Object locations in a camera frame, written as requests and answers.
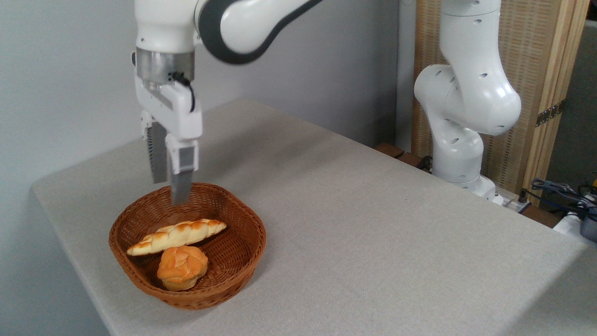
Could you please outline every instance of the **woven screen panel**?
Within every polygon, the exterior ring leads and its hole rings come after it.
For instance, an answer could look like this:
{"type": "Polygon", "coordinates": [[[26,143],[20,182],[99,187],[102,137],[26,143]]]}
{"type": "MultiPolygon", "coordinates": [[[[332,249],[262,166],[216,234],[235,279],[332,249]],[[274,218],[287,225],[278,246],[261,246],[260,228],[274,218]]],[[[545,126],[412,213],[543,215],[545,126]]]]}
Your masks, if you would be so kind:
{"type": "MultiPolygon", "coordinates": [[[[559,0],[502,0],[499,48],[506,75],[519,93],[522,112],[517,124],[501,136],[485,136],[481,173],[496,185],[518,192],[521,172],[532,141],[538,114],[545,67],[552,46],[559,0]]],[[[439,50],[441,0],[417,3],[415,76],[426,66],[447,64],[439,50]]],[[[432,155],[432,138],[424,111],[415,101],[413,111],[413,153],[432,155]]]]}

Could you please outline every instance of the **gray band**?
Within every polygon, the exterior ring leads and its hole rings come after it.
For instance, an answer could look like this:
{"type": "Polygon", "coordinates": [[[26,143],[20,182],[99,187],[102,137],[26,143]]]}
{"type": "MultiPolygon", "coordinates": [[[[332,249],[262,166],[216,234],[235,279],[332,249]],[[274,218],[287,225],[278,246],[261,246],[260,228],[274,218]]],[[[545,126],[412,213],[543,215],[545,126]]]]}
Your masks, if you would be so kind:
{"type": "Polygon", "coordinates": [[[137,48],[136,65],[137,76],[152,83],[166,84],[175,72],[189,81],[195,79],[195,52],[170,54],[137,48]]]}

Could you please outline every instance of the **metal hinge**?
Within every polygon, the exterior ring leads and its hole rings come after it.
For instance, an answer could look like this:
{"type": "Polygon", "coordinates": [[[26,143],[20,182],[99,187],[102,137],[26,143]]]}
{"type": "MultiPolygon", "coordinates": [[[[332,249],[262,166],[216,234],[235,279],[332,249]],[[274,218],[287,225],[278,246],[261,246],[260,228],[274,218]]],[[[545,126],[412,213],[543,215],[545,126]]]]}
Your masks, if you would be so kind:
{"type": "Polygon", "coordinates": [[[541,112],[537,116],[537,124],[535,126],[541,126],[544,123],[548,122],[550,119],[555,118],[558,114],[562,113],[566,106],[566,99],[562,100],[561,102],[553,105],[552,107],[548,108],[547,110],[541,112]]]}

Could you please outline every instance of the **white wall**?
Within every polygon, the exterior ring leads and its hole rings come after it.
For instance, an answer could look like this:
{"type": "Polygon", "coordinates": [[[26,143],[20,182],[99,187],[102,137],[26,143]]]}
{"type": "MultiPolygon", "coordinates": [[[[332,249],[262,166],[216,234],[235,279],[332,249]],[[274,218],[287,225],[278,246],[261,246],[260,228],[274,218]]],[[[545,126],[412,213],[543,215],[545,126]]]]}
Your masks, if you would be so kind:
{"type": "MultiPolygon", "coordinates": [[[[202,106],[249,97],[366,145],[392,143],[397,7],[325,0],[244,67],[200,48],[202,106]]],[[[0,335],[107,334],[30,186],[139,138],[135,34],[132,0],[2,2],[0,335]]]]}

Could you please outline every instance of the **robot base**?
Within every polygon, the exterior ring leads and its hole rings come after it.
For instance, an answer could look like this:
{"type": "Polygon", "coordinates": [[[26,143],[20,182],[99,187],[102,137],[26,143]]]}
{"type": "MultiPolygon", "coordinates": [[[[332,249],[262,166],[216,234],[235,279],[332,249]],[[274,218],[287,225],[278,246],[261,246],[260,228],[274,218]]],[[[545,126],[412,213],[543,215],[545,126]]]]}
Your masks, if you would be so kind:
{"type": "Polygon", "coordinates": [[[454,183],[454,185],[466,189],[477,196],[481,196],[493,203],[503,205],[504,198],[498,194],[496,185],[490,179],[479,175],[470,182],[454,183]]]}

